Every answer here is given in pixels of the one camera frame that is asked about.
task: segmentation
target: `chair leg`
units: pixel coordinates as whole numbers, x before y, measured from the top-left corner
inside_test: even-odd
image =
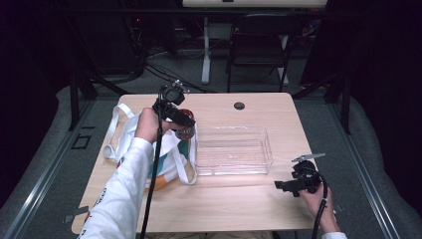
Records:
[[[283,85],[285,83],[285,77],[286,77],[286,71],[288,70],[287,67],[283,68],[283,74],[282,74],[282,79],[280,80],[280,87],[279,87],[279,93],[283,91]]]
[[[227,93],[230,93],[230,84],[232,82],[232,65],[227,64]]]

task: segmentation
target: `shopping bag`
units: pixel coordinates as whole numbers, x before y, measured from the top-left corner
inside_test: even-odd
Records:
[[[123,126],[121,135],[117,142],[117,146],[114,149],[113,145],[111,144],[111,140],[117,127],[119,111],[123,111],[128,120]],[[134,132],[136,130],[139,116],[141,114],[142,112],[134,114],[125,104],[119,104],[118,106],[114,107],[112,111],[112,119],[106,134],[107,145],[105,146],[103,153],[105,158],[113,159],[116,161],[117,166],[122,163],[123,156],[130,146],[131,140],[134,137]],[[163,135],[154,190],[163,188],[171,180],[177,177],[179,177],[180,181],[184,184],[191,185],[196,182],[196,142],[196,133],[190,140],[180,140],[172,130],[167,131]],[[188,178],[185,169],[187,162],[189,162],[193,168],[192,179]],[[146,180],[146,189],[149,188],[151,181],[152,166],[153,165],[150,166],[148,179]]]

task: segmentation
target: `white sleeve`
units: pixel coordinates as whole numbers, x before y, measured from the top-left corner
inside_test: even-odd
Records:
[[[322,235],[322,239],[347,239],[342,232],[328,232]]]
[[[135,137],[124,162],[105,184],[79,238],[134,238],[153,147]]]

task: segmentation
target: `hand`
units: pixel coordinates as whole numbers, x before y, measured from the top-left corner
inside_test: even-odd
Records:
[[[299,194],[301,195],[301,198],[305,200],[308,210],[310,211],[311,215],[313,217],[317,217],[317,212],[319,210],[319,206],[322,201],[322,195],[323,195],[322,184],[319,185],[319,187],[316,190],[316,193],[314,194],[309,193],[306,190],[299,191]],[[320,218],[319,226],[324,233],[341,231],[335,221],[335,217],[333,213],[332,194],[331,194],[330,188],[328,188],[328,202],[326,203],[325,209],[323,210],[322,216]]]
[[[162,132],[165,133],[169,129],[179,129],[182,126],[169,121],[162,122]],[[144,108],[137,122],[135,137],[143,138],[150,143],[157,141],[158,116],[152,108]]]

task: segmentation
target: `small black object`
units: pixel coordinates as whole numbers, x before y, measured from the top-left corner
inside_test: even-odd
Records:
[[[305,160],[296,164],[292,172],[293,178],[297,180],[291,181],[275,181],[278,189],[283,191],[290,191],[294,197],[299,197],[300,190],[307,190],[310,193],[317,192],[317,187],[321,183],[321,180],[315,172],[316,167],[311,161]]]
[[[243,104],[243,103],[235,103],[235,109],[236,110],[242,110],[242,109],[244,109],[245,108],[245,104]]]
[[[161,117],[164,120],[169,118],[179,125],[192,127],[195,125],[195,120],[182,113],[175,106],[179,106],[185,100],[183,90],[184,88],[178,80],[171,87],[161,88],[161,95],[152,108],[157,115],[161,112]]]

